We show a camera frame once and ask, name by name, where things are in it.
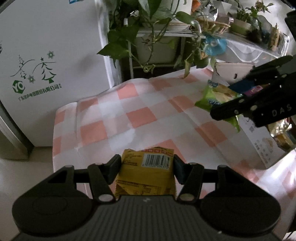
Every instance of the yellow package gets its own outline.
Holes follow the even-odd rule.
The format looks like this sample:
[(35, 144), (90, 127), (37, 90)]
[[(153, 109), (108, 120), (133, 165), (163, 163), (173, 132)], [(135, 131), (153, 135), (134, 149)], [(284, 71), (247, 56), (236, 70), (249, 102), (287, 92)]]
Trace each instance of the yellow package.
[(116, 179), (115, 197), (120, 195), (173, 195), (174, 150), (154, 147), (141, 151), (124, 150)]

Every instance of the white refrigerator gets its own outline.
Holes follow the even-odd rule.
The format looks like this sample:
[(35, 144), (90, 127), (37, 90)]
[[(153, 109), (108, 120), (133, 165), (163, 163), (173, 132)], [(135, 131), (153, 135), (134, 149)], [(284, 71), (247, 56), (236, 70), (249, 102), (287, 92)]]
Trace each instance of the white refrigerator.
[(52, 146), (55, 112), (121, 82), (95, 0), (8, 0), (0, 8), (0, 101), (34, 146)]

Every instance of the green package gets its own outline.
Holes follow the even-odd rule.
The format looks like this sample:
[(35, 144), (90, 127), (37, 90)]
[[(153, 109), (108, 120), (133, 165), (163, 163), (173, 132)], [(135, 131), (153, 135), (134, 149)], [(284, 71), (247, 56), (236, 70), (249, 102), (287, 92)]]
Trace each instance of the green package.
[[(210, 112), (214, 104), (223, 104), (238, 97), (241, 97), (241, 94), (234, 92), (222, 84), (208, 80), (207, 86), (203, 91), (203, 97), (195, 103), (195, 106)], [(236, 116), (227, 118), (224, 121), (233, 125), (237, 132), (240, 131)]]

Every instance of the yo logo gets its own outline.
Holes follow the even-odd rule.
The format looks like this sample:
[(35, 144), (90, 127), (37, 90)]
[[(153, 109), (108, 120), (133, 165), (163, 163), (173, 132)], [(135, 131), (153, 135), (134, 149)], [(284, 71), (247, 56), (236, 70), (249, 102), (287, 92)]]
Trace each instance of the yo logo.
[(12, 88), (15, 91), (15, 93), (22, 94), (26, 87), (23, 85), (22, 81), (15, 80), (12, 84)]

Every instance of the pink and white tablecloth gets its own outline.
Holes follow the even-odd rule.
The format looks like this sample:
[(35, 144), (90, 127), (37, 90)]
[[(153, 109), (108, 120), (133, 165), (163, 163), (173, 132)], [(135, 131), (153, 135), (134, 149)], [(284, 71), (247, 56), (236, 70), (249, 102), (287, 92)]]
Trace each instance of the pink and white tablecloth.
[[(243, 131), (194, 106), (211, 79), (208, 69), (191, 69), (182, 79), (177, 71), (152, 79), (133, 79), (98, 96), (57, 110), (53, 136), (53, 165), (76, 169), (106, 163), (124, 149), (162, 146), (175, 150), (185, 162), (216, 169), (226, 164), (275, 196), (282, 209), (275, 233), (283, 238), (296, 210), (296, 153), (277, 164), (264, 165)], [(214, 189), (204, 184), (201, 196)]]

